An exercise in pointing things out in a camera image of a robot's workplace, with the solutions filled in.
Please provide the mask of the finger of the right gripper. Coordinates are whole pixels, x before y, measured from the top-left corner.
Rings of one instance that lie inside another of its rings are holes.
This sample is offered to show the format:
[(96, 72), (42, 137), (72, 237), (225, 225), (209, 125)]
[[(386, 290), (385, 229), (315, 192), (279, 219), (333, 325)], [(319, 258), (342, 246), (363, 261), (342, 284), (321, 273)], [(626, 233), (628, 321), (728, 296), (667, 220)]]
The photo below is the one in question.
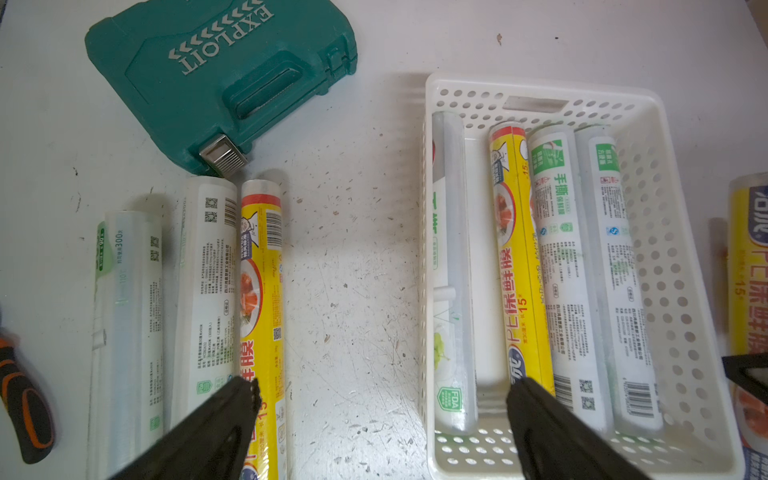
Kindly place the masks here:
[(722, 358), (725, 376), (737, 387), (767, 403), (767, 354), (732, 355)]

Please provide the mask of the red oval label wrap roll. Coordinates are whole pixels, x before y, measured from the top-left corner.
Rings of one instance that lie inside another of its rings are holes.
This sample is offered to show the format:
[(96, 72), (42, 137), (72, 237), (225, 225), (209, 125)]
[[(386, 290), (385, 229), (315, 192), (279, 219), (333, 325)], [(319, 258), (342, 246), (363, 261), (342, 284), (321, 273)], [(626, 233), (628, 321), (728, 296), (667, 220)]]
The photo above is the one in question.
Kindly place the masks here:
[(469, 434), (478, 421), (466, 149), (461, 117), (432, 115), (435, 422)]

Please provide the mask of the orange handled pliers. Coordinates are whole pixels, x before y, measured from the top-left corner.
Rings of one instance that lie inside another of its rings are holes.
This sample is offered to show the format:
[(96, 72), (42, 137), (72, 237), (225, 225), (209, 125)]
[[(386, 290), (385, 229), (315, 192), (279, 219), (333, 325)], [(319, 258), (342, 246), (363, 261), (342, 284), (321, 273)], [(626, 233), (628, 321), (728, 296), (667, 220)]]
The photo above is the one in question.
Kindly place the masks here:
[(1, 334), (1, 401), (12, 422), (22, 460), (28, 465), (44, 460), (55, 444), (50, 407), (21, 366), (14, 343), (4, 334)]

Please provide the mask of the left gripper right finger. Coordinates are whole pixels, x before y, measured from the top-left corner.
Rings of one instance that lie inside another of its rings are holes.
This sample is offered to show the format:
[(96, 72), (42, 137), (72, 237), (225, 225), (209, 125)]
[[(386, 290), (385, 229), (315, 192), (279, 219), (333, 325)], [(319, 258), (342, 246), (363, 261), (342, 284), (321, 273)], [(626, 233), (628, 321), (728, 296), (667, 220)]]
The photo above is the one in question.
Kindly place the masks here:
[(645, 479), (535, 380), (510, 386), (507, 416), (526, 479)]

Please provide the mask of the white plastic perforated basket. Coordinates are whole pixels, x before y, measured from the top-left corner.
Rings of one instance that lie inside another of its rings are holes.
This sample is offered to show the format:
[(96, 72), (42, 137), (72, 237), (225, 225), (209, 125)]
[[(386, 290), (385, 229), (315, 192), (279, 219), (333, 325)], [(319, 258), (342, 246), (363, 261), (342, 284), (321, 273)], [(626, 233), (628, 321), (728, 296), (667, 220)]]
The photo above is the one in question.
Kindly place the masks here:
[(435, 424), (433, 332), (432, 130), (423, 130), (421, 168), (420, 413), (427, 465), (435, 479), (519, 479), (506, 413), (508, 369), (502, 352), (501, 299), (492, 228), (489, 129), (513, 121), (533, 130), (548, 124), (602, 125), (618, 147), (664, 428), (656, 438), (612, 437), (610, 446), (655, 479), (739, 479), (745, 460), (707, 298), (669, 124), (648, 90), (499, 75), (431, 74), (425, 112), (452, 111), (465, 125), (467, 196), (479, 214), (469, 223), (472, 306), (478, 351), (480, 412), (465, 435)]

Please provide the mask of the white text wrap roll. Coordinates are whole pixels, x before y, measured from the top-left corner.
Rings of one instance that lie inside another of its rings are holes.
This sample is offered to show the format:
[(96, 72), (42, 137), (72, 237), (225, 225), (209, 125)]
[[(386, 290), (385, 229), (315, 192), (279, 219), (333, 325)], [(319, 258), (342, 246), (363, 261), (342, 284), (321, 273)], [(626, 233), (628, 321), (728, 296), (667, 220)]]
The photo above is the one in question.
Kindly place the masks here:
[(225, 179), (200, 176), (186, 184), (171, 328), (171, 428), (237, 375), (236, 197)]

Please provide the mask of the yellow PE wrap roll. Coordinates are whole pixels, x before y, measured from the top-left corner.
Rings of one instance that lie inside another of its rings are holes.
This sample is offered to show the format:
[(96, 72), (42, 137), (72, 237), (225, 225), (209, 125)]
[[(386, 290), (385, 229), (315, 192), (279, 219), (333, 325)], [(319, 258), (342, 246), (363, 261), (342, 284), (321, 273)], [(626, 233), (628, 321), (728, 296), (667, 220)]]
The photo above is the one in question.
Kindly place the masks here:
[[(730, 353), (767, 352), (767, 175), (729, 186), (728, 321)], [(732, 399), (745, 455), (745, 477), (767, 477), (767, 405), (734, 385)]]

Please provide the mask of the grape print wrap roll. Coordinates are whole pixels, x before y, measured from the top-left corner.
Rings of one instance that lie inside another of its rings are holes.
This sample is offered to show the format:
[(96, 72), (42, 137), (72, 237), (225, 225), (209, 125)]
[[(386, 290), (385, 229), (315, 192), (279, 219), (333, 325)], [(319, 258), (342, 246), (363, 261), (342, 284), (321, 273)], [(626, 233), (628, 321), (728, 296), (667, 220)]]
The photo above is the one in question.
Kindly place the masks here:
[(164, 434), (161, 223), (109, 212), (96, 240), (87, 476), (108, 479)]

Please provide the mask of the green plastic tool case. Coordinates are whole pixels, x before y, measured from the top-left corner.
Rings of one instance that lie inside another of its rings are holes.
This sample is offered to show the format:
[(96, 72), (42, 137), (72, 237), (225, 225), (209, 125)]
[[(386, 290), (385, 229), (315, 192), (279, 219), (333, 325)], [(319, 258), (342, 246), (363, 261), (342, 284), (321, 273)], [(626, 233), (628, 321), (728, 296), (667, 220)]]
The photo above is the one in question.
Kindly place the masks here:
[(219, 177), (358, 58), (330, 1), (144, 1), (94, 24), (85, 46), (165, 156)]

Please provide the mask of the yellow wrap roll group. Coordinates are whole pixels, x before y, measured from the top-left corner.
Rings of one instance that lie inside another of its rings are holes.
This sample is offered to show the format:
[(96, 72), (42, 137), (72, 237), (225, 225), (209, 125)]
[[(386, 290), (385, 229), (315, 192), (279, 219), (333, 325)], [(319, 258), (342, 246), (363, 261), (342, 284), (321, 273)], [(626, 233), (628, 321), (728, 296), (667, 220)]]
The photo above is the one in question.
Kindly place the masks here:
[(243, 479), (288, 477), (282, 226), (278, 184), (262, 179), (245, 182), (240, 226), (240, 374), (258, 382), (260, 405)]

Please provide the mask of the yellow wrap roll chef label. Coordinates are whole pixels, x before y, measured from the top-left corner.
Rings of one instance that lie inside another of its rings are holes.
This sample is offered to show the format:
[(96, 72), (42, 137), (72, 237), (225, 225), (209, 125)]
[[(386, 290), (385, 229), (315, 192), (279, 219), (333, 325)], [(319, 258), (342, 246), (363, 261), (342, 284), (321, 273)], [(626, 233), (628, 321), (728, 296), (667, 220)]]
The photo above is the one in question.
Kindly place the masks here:
[(532, 178), (522, 125), (489, 132), (492, 204), (501, 310), (511, 383), (530, 378), (554, 394), (553, 363), (532, 207)]

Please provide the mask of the white green wrap roll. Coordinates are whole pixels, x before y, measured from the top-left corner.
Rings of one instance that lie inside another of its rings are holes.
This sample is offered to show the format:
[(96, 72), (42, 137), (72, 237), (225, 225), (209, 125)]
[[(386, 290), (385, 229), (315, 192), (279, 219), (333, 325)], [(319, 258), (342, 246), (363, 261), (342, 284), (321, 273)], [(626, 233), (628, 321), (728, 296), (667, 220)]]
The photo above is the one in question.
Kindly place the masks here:
[(603, 126), (575, 141), (615, 429), (656, 437), (663, 417), (616, 141)]

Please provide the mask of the clear green label wrap roll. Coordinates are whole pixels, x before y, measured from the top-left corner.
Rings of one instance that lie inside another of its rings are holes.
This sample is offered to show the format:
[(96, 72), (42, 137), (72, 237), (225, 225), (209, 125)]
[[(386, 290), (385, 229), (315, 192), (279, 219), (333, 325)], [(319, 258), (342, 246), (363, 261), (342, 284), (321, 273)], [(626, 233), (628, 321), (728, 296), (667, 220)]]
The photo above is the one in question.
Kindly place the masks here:
[(529, 147), (555, 397), (591, 429), (607, 434), (613, 414), (594, 332), (574, 133), (563, 125), (543, 127), (529, 137)]

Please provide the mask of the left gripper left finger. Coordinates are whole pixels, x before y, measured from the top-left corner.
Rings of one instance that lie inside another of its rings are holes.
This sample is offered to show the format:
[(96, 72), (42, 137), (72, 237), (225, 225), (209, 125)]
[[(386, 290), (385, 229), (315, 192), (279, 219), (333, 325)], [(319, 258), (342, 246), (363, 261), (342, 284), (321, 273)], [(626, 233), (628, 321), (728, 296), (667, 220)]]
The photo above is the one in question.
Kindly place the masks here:
[(115, 479), (238, 479), (261, 409), (259, 381), (231, 379)]

